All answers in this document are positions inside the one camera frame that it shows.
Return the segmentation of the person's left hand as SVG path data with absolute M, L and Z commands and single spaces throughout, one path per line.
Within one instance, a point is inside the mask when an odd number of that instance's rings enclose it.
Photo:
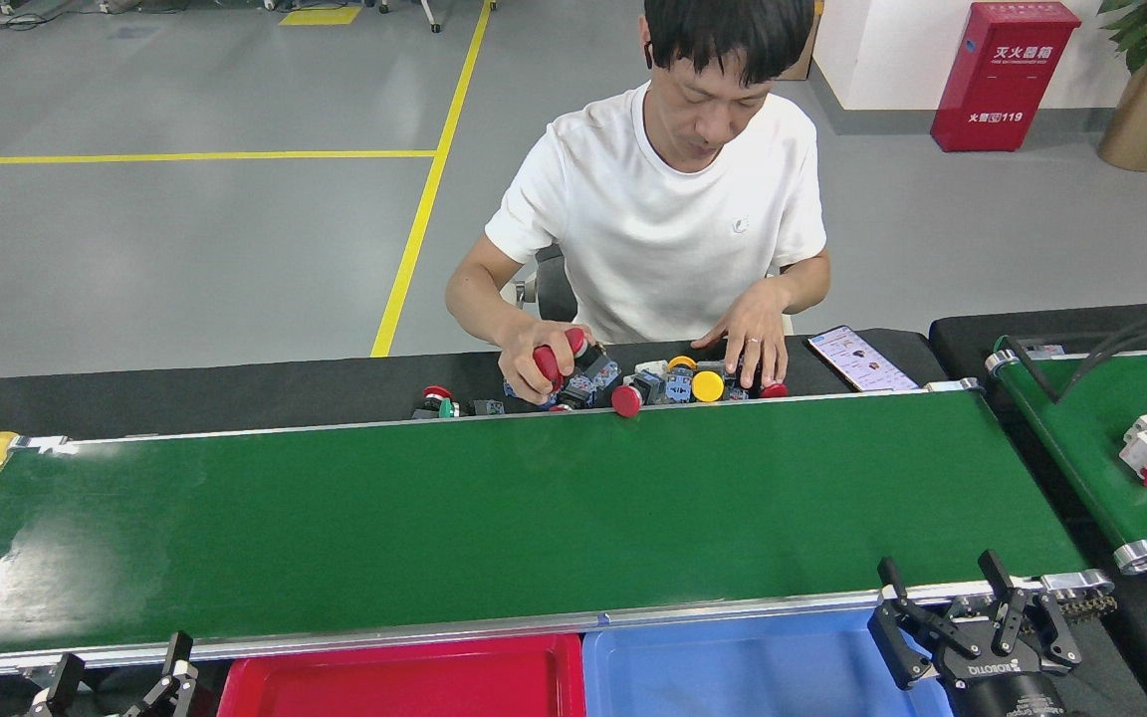
M 693 349 L 727 342 L 724 364 L 739 371 L 739 382 L 775 384 L 785 380 L 788 356 L 785 349 L 783 313 L 791 307 L 791 286 L 787 276 L 762 278 L 736 301 Z

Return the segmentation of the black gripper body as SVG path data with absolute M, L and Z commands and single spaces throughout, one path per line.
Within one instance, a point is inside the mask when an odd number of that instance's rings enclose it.
M 1036 650 L 1011 638 L 1014 650 L 1005 656 L 993 649 L 991 622 L 959 625 L 962 648 L 937 645 L 939 681 L 955 716 L 1066 716 L 1068 709 Z

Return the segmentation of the person's right hand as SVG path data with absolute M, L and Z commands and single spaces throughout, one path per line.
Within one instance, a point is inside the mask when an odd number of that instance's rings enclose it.
M 514 321 L 505 324 L 497 332 L 496 342 L 502 349 L 498 367 L 518 399 L 538 405 L 547 402 L 548 395 L 555 390 L 554 381 L 547 379 L 535 363 L 535 350 L 538 346 L 551 346 L 554 351 L 561 377 L 574 373 L 574 350 L 565 336 L 574 328 L 583 332 L 586 340 L 593 341 L 593 332 L 585 324 L 538 321 L 528 314 L 515 317 Z

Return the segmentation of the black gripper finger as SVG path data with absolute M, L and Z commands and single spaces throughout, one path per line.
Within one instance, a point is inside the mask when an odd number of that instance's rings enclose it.
M 996 551 L 984 550 L 980 569 L 994 594 L 994 636 L 991 650 L 1001 657 L 1012 656 L 1025 623 L 1031 623 L 1039 639 L 1033 650 L 1045 668 L 1075 668 L 1082 662 L 1082 652 L 1071 636 L 1055 597 L 1016 586 L 1011 572 L 1002 567 Z
M 80 657 L 61 656 L 50 671 L 50 684 L 38 691 L 24 716 L 67 716 L 83 676 L 84 662 Z
M 192 716 L 197 703 L 197 670 L 192 667 L 192 636 L 177 631 L 167 641 L 159 679 L 123 716 Z
M 910 689 L 941 675 L 941 649 L 953 644 L 953 623 L 910 599 L 892 558 L 880 560 L 877 574 L 882 602 L 869 632 L 898 688 Z

